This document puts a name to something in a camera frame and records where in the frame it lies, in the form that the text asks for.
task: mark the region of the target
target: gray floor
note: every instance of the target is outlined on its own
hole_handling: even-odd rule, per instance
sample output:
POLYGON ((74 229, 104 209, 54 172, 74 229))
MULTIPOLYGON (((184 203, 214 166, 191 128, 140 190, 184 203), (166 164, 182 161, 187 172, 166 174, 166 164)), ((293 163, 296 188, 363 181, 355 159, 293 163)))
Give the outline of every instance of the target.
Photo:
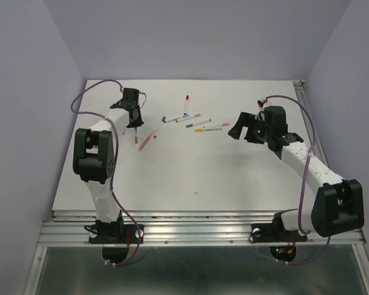
MULTIPOLYGON (((322 246, 300 246, 295 261, 322 246)), ((51 248, 37 294, 366 294, 349 245, 303 266, 260 256, 267 247, 142 248, 127 267, 105 266, 100 248, 51 248)))

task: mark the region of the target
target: red marker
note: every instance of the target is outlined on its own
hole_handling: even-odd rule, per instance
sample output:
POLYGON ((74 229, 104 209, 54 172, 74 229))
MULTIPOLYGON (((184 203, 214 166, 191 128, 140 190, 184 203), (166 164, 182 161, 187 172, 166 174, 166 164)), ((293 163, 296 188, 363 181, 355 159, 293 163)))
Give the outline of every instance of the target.
POLYGON ((187 115, 187 110, 189 108, 189 96, 186 96, 186 100, 184 101, 184 115, 187 115))

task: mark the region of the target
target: white table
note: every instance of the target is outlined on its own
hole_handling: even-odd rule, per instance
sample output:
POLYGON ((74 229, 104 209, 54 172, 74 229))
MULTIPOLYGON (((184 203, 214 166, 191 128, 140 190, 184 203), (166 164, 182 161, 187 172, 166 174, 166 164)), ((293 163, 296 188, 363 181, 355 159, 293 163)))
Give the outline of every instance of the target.
MULTIPOLYGON (((96 81, 88 81, 87 87, 96 81)), ((114 189, 129 211, 280 211, 298 207, 301 178, 268 147, 239 141, 227 135, 241 111, 256 113, 257 100, 281 94, 296 99, 292 81, 192 81, 132 80, 124 87, 146 92, 141 110, 145 124, 138 129, 142 142, 163 116, 183 113, 184 98, 189 113, 201 117, 182 123, 164 124, 159 136, 142 151, 133 143, 133 130, 120 138, 119 161, 114 189), (229 122, 223 131, 196 133, 185 128, 190 122, 212 119, 211 124, 229 122)), ((107 82, 87 92, 81 111, 106 114, 121 99, 117 84, 107 82)), ((272 100, 287 113, 290 132, 309 144, 299 107, 284 99, 272 100)), ((74 132, 89 128, 98 118, 78 116, 74 132)), ((67 152, 55 197, 55 211, 94 211, 92 198, 72 169, 73 139, 67 152)), ((314 195, 307 188, 305 208, 312 207, 314 195)))

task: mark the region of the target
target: gray wall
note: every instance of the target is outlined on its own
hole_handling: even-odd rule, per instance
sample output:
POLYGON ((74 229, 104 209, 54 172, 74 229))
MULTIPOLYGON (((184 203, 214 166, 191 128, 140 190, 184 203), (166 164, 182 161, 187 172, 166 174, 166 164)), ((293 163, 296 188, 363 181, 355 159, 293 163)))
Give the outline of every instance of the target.
POLYGON ((22 294, 84 85, 41 0, 0 0, 0 295, 22 294))
POLYGON ((303 79, 348 0, 45 0, 81 73, 303 79))
POLYGON ((350 4, 307 77, 306 93, 329 164, 363 184, 369 243, 369 0, 350 4))

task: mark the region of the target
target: marker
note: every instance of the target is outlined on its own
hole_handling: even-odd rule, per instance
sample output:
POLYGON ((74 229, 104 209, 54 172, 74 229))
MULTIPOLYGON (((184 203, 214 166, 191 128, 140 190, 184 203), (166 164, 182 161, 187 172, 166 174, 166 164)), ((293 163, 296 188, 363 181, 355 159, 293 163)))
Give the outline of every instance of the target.
POLYGON ((185 99, 185 101, 184 101, 184 115, 187 115, 187 110, 188 110, 188 108, 189 108, 189 96, 187 95, 186 96, 186 99, 185 99))
POLYGON ((201 122, 197 122, 197 123, 193 123, 193 124, 189 124, 186 125, 186 128, 190 128, 193 126, 197 126, 197 125, 201 125, 201 124, 205 124, 205 123, 209 123, 210 121, 212 121, 211 119, 205 120, 205 121, 201 121, 201 122))
POLYGON ((219 128, 198 128, 198 129, 195 129, 194 131, 195 132, 204 132, 204 131, 217 131, 217 130, 222 130, 221 127, 219 128))
POLYGON ((224 126, 228 126, 229 123, 223 123, 223 124, 218 124, 218 125, 212 125, 212 126, 203 126, 202 128, 217 128, 217 127, 224 127, 224 126))
POLYGON ((179 118, 174 118, 174 119, 171 119, 171 120, 166 120, 164 123, 171 123, 173 121, 176 121, 176 120, 179 120, 179 119, 182 119, 182 118, 187 118, 189 115, 183 115, 179 118))
POLYGON ((148 143, 148 141, 153 137, 153 132, 149 134, 149 136, 145 139, 145 141, 141 144, 140 148, 138 149, 139 151, 142 151, 143 147, 146 146, 146 144, 148 143))
POLYGON ((186 120, 191 120, 191 119, 194 119, 194 118, 199 117, 199 116, 201 116, 201 114, 195 114, 194 116, 191 116, 191 117, 177 119, 177 123, 183 122, 183 121, 186 121, 186 120))
POLYGON ((156 132, 154 132, 154 138, 157 138, 157 134, 159 133, 159 130, 164 122, 165 122, 165 116, 161 119, 159 126, 157 126, 156 132))
POLYGON ((134 143, 138 144, 138 130, 136 127, 134 128, 134 143))

